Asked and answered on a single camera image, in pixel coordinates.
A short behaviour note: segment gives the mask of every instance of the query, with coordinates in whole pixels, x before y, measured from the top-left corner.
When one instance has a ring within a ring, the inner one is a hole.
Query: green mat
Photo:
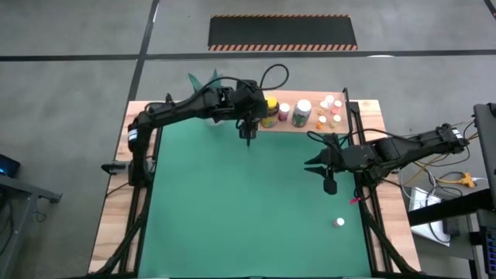
[[[303,170],[322,148],[267,132],[248,148],[234,122],[165,127],[139,277],[370,276],[353,176],[331,196]]]

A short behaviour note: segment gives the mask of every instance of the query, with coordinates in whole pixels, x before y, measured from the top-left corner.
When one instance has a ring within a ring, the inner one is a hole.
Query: gray floor
[[[137,53],[150,3],[0,0],[0,55]],[[496,22],[482,0],[257,0],[249,5],[162,0],[149,53],[205,52],[211,14],[276,12],[348,13],[359,50],[496,49]],[[397,134],[461,122],[470,118],[472,105],[494,102],[496,57],[489,56],[150,61],[137,99],[161,100],[166,93],[186,98],[191,93],[187,73],[201,81],[214,69],[259,79],[274,63],[290,69],[285,89],[348,87],[351,98],[379,99],[387,129]],[[0,63],[0,153],[23,163],[24,181],[64,193],[59,205],[40,202],[49,217],[29,233],[15,278],[67,277],[87,270],[109,179],[99,166],[115,152],[135,64]],[[274,72],[267,83],[280,77]],[[470,150],[467,162],[433,172],[484,176],[477,141]],[[414,172],[407,167],[404,175]],[[415,182],[427,184],[425,178]],[[424,246],[418,243],[418,253],[428,274],[469,276],[466,261],[426,252]]]

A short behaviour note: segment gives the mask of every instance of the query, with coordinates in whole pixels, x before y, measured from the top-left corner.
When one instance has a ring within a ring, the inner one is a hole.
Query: white cap
[[[326,101],[320,102],[320,108],[321,109],[327,109],[329,107],[329,104]]]
[[[279,110],[282,112],[289,112],[290,108],[291,107],[289,106],[289,104],[286,104],[286,103],[282,103],[279,105]]]
[[[338,226],[342,226],[342,225],[344,225],[344,219],[343,219],[343,218],[338,218],[338,219],[336,219],[336,224],[337,224]]]
[[[312,103],[309,100],[300,100],[296,106],[302,112],[310,112],[312,110]]]
[[[334,102],[334,96],[327,95],[324,100],[327,103],[327,106],[331,106]]]

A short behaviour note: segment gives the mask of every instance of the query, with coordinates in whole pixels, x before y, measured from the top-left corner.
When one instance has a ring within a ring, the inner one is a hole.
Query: jar lid
[[[342,226],[342,225],[344,225],[344,219],[343,219],[343,218],[338,218],[338,219],[336,220],[336,223],[337,223],[339,226]]]
[[[321,108],[321,109],[327,109],[327,108],[328,108],[328,104],[327,104],[327,102],[326,102],[326,101],[322,101],[322,102],[320,102],[320,108]]]
[[[277,98],[266,97],[265,100],[267,101],[267,105],[269,106],[269,109],[275,109],[275,107],[277,106]]]
[[[334,102],[334,96],[332,96],[332,95],[327,95],[327,96],[325,97],[325,99],[324,99],[324,100],[325,100],[325,102],[327,102],[329,105],[332,105],[332,103]]]
[[[282,103],[279,105],[279,111],[281,112],[289,112],[290,108],[291,107],[286,103]]]
[[[296,106],[301,112],[310,112],[312,110],[312,103],[309,100],[300,100]]]

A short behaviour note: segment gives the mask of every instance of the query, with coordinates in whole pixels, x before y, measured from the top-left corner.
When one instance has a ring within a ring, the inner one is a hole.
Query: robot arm
[[[258,122],[264,117],[267,117],[267,102],[255,81],[238,80],[235,91],[229,87],[204,87],[182,102],[174,102],[167,95],[165,103],[152,103],[128,126],[128,145],[133,153],[129,184],[143,187],[151,182],[145,157],[155,128],[190,118],[212,118],[215,122],[243,120],[236,127],[239,137],[250,145],[250,140],[257,136]]]
[[[309,136],[315,139],[312,132]],[[327,147],[305,164],[325,164],[325,167],[305,169],[324,177],[324,191],[330,195],[337,192],[334,173],[357,173],[363,186],[374,187],[392,170],[401,169],[432,154],[461,153],[469,144],[450,124],[409,138],[392,136],[345,149],[341,148],[342,144],[335,133],[324,135],[322,139]]]

